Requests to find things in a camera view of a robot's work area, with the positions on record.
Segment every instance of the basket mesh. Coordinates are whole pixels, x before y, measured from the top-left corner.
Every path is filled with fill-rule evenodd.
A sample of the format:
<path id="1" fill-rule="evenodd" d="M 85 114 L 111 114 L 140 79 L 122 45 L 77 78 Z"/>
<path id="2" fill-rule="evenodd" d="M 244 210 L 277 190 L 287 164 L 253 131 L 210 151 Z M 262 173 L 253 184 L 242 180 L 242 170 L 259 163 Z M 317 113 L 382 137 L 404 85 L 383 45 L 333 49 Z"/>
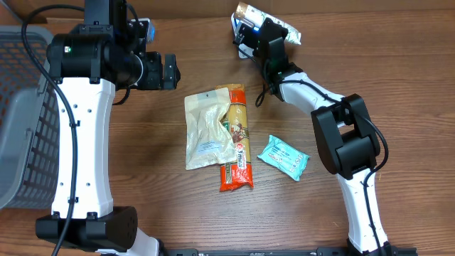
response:
<path id="1" fill-rule="evenodd" d="M 36 33 L 29 33 L 28 42 L 39 61 L 44 63 L 48 45 L 46 40 Z M 42 104 L 39 102 L 37 106 L 41 111 L 38 123 L 35 124 L 36 130 L 31 148 L 28 149 L 26 168 L 22 170 L 22 180 L 16 195 L 6 205 L 8 208 L 48 208 L 55 195 L 58 180 L 58 104 L 53 90 L 47 86 L 38 89 L 40 76 L 39 70 L 27 56 L 20 34 L 2 34 L 0 37 L 0 131 L 2 125 L 5 125 L 8 106 L 17 92 L 25 88 L 37 88 L 36 92 L 40 90 L 42 92 L 45 88 Z"/>

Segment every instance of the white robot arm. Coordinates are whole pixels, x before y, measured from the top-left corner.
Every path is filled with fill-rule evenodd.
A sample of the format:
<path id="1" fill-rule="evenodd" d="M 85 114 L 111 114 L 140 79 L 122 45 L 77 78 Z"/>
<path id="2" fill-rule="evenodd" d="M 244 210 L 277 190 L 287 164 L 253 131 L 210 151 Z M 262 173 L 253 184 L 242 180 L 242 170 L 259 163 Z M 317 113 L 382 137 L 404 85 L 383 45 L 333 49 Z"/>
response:
<path id="1" fill-rule="evenodd" d="M 57 191 L 52 214 L 36 221 L 36 235 L 56 244 L 53 255 L 62 245 L 110 255 L 158 256 L 160 242 L 138 229 L 135 208 L 113 204 L 107 173 L 109 118 L 117 90 L 126 89 L 124 102 L 132 88 L 176 89 L 180 72 L 175 55 L 166 54 L 163 67 L 159 53 L 146 52 L 154 27 L 150 19 L 137 18 L 124 0 L 87 0 L 85 10 L 44 6 L 27 21 L 59 8 L 85 11 L 85 16 L 71 33 L 54 36 L 47 50 L 49 73 L 35 62 L 57 92 L 60 110 Z M 128 9 L 134 20 L 127 20 Z M 26 39 L 24 45 L 34 60 Z"/>
<path id="2" fill-rule="evenodd" d="M 266 18 L 256 29 L 249 25 L 248 17 L 244 19 L 234 22 L 231 18 L 239 56 L 256 62 L 272 95 L 313 120 L 319 156 L 327 170 L 336 175 L 343 192 L 349 220 L 348 254 L 417 255 L 416 250 L 400 252 L 391 246 L 382 229 L 374 186 L 375 157 L 380 153 L 376 132 L 380 132 L 370 121 L 362 98 L 332 93 L 290 63 L 284 49 L 285 28 Z M 352 124 L 354 130 L 340 134 L 339 127 Z"/>
<path id="3" fill-rule="evenodd" d="M 293 75 L 284 78 L 283 83 L 279 86 L 283 101 L 298 107 L 308 116 L 311 116 L 311 113 L 314 110 L 333 105 L 333 102 L 326 100 L 307 85 L 287 83 L 287 80 L 302 80 L 311 83 L 324 94 L 327 94 L 330 98 L 338 101 L 341 101 L 341 99 L 344 98 L 344 96 L 332 93 L 316 84 L 308 78 L 306 73 L 294 73 Z M 348 212 L 349 240 L 358 252 L 372 252 L 378 248 L 373 230 L 370 227 L 370 220 L 368 219 L 365 203 L 365 194 L 363 192 L 363 181 L 368 173 L 370 173 L 370 169 L 363 169 L 362 171 L 353 174 L 351 180 L 342 177 L 340 174 L 336 174 L 336 178 L 338 179 L 343 192 L 346 211 Z M 374 183 L 375 176 L 373 174 L 368 179 L 368 199 L 370 201 L 371 213 L 379 242 L 381 245 L 384 245 L 384 243 L 387 242 L 387 236 L 384 233 L 380 222 Z"/>

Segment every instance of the brown wooden surface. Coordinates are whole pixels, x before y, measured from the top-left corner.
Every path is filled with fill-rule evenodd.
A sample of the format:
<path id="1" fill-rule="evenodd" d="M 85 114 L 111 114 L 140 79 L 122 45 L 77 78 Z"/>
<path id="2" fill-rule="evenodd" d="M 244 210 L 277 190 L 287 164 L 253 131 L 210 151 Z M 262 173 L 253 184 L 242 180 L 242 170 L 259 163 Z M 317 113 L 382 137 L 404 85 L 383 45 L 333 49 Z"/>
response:
<path id="1" fill-rule="evenodd" d="M 303 35 L 303 46 L 287 46 L 291 59 L 329 90 L 362 95 L 387 138 L 390 160 L 376 191 L 390 242 L 418 247 L 420 255 L 455 255 L 455 11 L 281 18 Z M 49 26 L 53 33 L 70 28 Z M 318 157 L 310 118 L 270 96 L 254 107 L 259 73 L 237 58 L 229 20 L 156 21 L 156 29 L 149 50 L 175 53 L 182 80 L 176 91 L 133 91 L 113 107 L 114 204 L 136 207 L 139 227 L 172 248 L 345 245 L 343 197 Z M 185 170 L 183 98 L 232 82 L 247 87 L 255 188 L 220 193 L 219 167 Z M 311 156 L 300 182 L 256 158 L 269 134 Z M 0 211 L 0 254 L 49 255 L 52 245 L 34 234 L 35 219 L 48 213 Z"/>
<path id="2" fill-rule="evenodd" d="M 19 15 L 55 0 L 4 0 Z M 409 11 L 455 9 L 453 0 L 241 0 L 272 15 L 341 13 L 358 11 Z M 59 0 L 59 4 L 84 6 L 85 0 Z M 239 0 L 128 0 L 139 18 L 215 18 L 230 16 Z M 83 18 L 78 11 L 52 10 L 41 14 L 46 18 Z"/>
<path id="3" fill-rule="evenodd" d="M 0 4 L 0 17 L 0 25 L 19 25 L 19 22 L 2 4 Z"/>

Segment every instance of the pasta package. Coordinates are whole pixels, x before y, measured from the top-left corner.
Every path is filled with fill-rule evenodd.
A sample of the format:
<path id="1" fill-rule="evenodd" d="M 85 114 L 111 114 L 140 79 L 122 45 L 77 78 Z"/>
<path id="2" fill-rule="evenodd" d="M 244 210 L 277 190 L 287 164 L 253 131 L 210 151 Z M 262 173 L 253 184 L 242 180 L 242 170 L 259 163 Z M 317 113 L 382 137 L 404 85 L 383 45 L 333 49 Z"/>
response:
<path id="1" fill-rule="evenodd" d="M 253 188 L 245 86 L 231 84 L 216 87 L 216 89 L 222 88 L 229 90 L 231 101 L 229 110 L 223 119 L 223 126 L 232 137 L 237 158 L 221 165 L 220 191 L 231 191 L 246 184 Z"/>

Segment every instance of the snack package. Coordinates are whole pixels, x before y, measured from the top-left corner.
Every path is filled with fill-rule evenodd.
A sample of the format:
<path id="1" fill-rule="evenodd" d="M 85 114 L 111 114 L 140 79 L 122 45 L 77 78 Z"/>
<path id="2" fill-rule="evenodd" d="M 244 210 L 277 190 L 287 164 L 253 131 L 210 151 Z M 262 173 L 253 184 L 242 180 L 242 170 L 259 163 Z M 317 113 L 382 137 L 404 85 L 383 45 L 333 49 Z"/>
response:
<path id="1" fill-rule="evenodd" d="M 221 124 L 230 106 L 223 88 L 185 97 L 186 169 L 234 161 L 234 143 Z"/>
<path id="2" fill-rule="evenodd" d="M 301 33 L 296 30 L 295 27 L 273 17 L 270 14 L 260 11 L 253 6 L 250 6 L 249 4 L 239 2 L 237 10 L 235 10 L 234 13 L 234 18 L 249 21 L 250 23 L 253 23 L 257 28 L 260 28 L 262 26 L 262 23 L 264 23 L 266 18 L 270 18 L 274 23 L 281 25 L 283 28 L 287 28 L 288 34 L 284 39 L 285 41 L 299 46 L 301 45 Z"/>
<path id="3" fill-rule="evenodd" d="M 219 85 L 216 87 L 216 89 L 220 88 L 229 89 L 231 105 L 223 120 L 223 126 L 232 136 L 236 154 L 235 161 L 221 166 L 220 191 L 234 190 L 245 184 L 253 188 L 245 86 Z"/>
<path id="4" fill-rule="evenodd" d="M 309 156 L 284 143 L 273 135 L 269 136 L 269 143 L 259 156 L 264 162 L 277 167 L 295 181 L 300 181 Z"/>

